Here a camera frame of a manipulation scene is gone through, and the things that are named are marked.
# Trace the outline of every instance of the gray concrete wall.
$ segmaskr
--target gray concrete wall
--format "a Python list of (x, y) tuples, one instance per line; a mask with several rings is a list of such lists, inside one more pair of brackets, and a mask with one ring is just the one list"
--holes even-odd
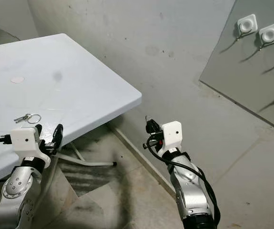
[(142, 92), (142, 105), (114, 124), (165, 177), (142, 149), (145, 115), (182, 122), (183, 149), (213, 184), (221, 229), (274, 228), (274, 129), (198, 81), (233, 2), (29, 0), (40, 35), (68, 34)]

